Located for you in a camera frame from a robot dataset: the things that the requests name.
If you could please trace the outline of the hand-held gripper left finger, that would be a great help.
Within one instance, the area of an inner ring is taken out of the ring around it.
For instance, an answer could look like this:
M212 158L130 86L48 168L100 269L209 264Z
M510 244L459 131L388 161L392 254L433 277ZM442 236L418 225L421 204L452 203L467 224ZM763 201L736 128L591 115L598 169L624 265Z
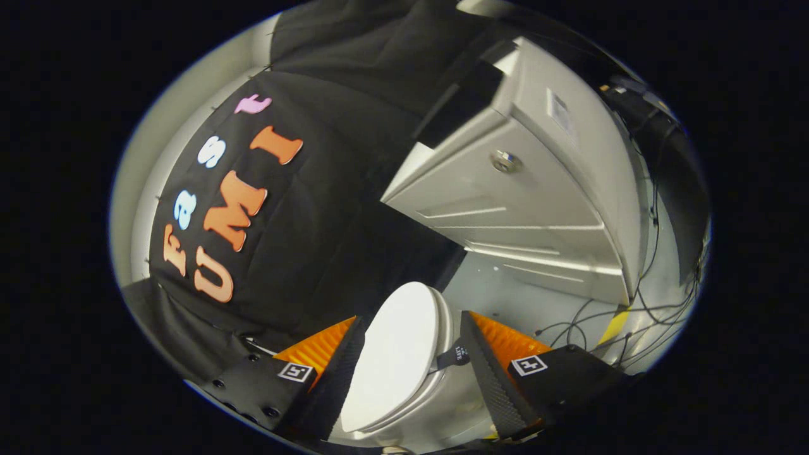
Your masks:
M362 316L301 337L270 328L248 332L240 337L245 352L190 387L275 438L325 441L346 402L365 334Z

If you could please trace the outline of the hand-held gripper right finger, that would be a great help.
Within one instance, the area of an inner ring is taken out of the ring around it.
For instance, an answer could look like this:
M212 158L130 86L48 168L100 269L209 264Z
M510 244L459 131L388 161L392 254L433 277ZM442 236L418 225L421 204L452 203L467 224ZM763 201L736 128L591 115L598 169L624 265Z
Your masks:
M500 439L518 440L574 420L617 398L633 382L583 348L552 349L473 311L460 340Z

